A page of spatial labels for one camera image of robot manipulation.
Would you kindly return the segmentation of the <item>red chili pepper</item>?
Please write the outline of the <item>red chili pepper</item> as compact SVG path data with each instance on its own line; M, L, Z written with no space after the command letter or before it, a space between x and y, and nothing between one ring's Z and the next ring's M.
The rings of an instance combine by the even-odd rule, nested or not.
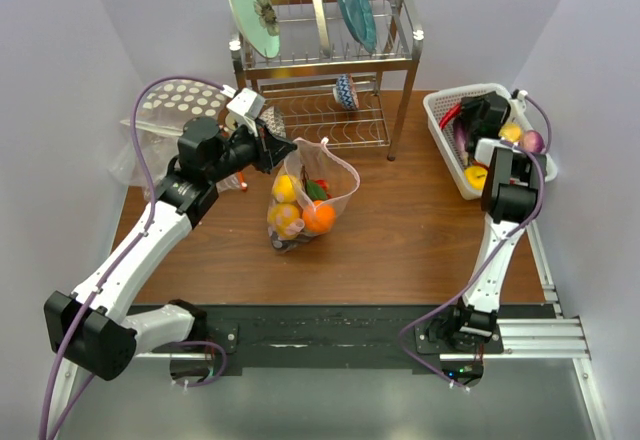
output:
M456 104L453 107L451 107L446 112L446 114L440 119L439 128L441 130L444 130L446 126L460 114L460 111L461 111L460 104Z

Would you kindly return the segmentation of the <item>yellow apple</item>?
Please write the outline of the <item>yellow apple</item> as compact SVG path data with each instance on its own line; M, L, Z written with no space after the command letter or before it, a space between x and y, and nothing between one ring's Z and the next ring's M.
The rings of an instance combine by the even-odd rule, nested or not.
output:
M304 229L301 210L296 204L275 203L267 214L267 222L284 240L296 238Z

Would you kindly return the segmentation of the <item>clear polka dot zip bag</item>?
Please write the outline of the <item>clear polka dot zip bag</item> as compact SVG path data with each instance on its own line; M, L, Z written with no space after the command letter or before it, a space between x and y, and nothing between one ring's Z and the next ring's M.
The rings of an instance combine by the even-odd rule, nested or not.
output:
M331 232L361 185L356 168L332 153L328 138L294 143L272 184L266 217L271 246L281 253Z

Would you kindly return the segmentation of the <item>orange fruit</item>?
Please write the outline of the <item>orange fruit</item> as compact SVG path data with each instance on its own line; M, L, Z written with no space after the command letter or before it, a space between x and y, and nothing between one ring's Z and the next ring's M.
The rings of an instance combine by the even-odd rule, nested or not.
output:
M322 200L315 200L311 205L305 207L302 213L305 229L318 235L328 233L336 218L337 214L333 206Z

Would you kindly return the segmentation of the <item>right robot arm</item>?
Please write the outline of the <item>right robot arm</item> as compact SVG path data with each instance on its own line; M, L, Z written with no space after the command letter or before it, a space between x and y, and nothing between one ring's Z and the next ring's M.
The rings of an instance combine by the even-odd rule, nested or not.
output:
M466 148L487 166L481 194L484 233L469 286L442 328L443 339L459 353L479 350L497 333L502 287L526 226L543 205L547 160L543 141L525 145L525 134L505 132L511 107L495 92L460 102L459 123L467 128Z

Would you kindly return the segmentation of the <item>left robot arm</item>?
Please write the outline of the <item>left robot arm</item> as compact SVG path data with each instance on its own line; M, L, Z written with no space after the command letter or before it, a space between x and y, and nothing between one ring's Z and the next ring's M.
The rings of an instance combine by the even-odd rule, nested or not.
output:
M136 320L127 312L166 255L199 224L218 198L218 182L248 166L269 173L296 144L277 120L240 121L225 135L216 120L189 120L138 224L90 278L51 294L44 315L52 350L99 378L118 377L138 354L167 343L185 352L207 340L206 315L173 301Z

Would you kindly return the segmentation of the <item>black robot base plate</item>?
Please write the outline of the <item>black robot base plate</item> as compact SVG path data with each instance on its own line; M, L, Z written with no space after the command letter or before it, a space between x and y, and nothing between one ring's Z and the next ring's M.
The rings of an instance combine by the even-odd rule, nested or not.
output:
M226 374L249 368L411 369L421 360L458 380L504 351L499 330L456 332L458 315L428 305L208 305L206 340L228 355Z

